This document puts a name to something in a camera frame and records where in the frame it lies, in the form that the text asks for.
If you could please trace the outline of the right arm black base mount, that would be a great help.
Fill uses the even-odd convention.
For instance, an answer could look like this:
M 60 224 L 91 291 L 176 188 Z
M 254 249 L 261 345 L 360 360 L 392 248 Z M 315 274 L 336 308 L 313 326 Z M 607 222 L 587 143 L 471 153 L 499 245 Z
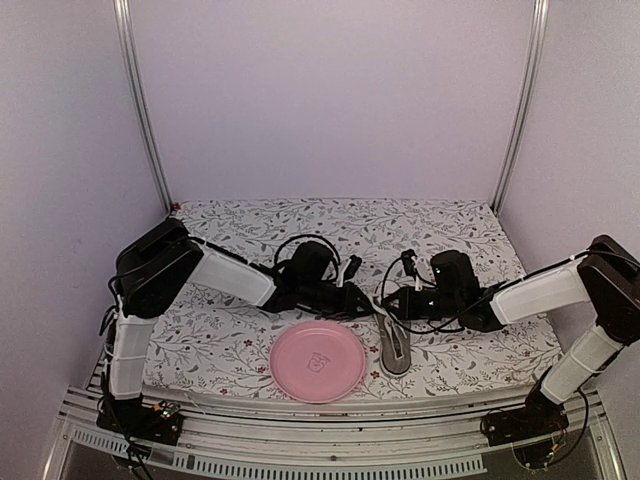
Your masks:
M 480 421 L 480 432 L 490 446 L 504 445 L 560 432 L 569 426 L 564 404 L 529 395 L 522 407 L 495 410 Z

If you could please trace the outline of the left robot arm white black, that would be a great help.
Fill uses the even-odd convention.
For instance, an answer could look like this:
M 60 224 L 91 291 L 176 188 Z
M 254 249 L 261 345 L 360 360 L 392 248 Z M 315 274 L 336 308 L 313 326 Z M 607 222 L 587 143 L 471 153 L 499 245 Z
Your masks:
M 284 242 L 296 249 L 288 259 L 278 254 L 271 265 L 250 262 L 190 234 L 173 217 L 163 220 L 116 259 L 108 288 L 114 304 L 103 330 L 111 347 L 107 391 L 115 400 L 111 419 L 128 434 L 148 426 L 142 396 L 148 344 L 158 318 L 187 284 L 238 298 L 269 313 L 303 310 L 331 320 L 370 316 L 374 305 L 352 281 L 362 260 L 343 261 L 337 248 L 319 234 L 295 235 Z

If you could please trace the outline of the grey canvas sneaker white laces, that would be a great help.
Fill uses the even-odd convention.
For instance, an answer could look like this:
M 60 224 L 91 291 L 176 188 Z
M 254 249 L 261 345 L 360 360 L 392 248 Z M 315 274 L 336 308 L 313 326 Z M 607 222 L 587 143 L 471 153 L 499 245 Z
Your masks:
M 402 377 L 411 367 L 411 335 L 397 325 L 382 309 L 381 285 L 373 293 L 374 319 L 380 338 L 379 362 L 390 377 Z

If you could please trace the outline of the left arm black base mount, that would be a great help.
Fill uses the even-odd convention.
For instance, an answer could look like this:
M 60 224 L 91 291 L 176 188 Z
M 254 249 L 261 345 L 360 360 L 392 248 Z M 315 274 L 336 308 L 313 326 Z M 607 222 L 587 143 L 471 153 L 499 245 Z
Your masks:
M 154 407 L 144 406 L 141 399 L 104 400 L 96 425 L 126 438 L 176 446 L 184 420 L 181 413 L 166 416 Z

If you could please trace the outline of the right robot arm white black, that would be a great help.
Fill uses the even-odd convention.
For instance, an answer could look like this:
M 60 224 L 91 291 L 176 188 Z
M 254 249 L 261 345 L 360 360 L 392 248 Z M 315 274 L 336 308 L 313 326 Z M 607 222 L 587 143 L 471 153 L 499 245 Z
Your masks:
M 608 235 L 563 260 L 488 287 L 458 250 L 428 261 L 431 282 L 413 252 L 400 261 L 412 285 L 382 290 L 374 304 L 402 328 L 412 320 L 437 319 L 489 333 L 570 308 L 592 311 L 586 332 L 545 371 L 518 412 L 517 427 L 527 436 L 552 424 L 566 400 L 639 339 L 639 261 Z

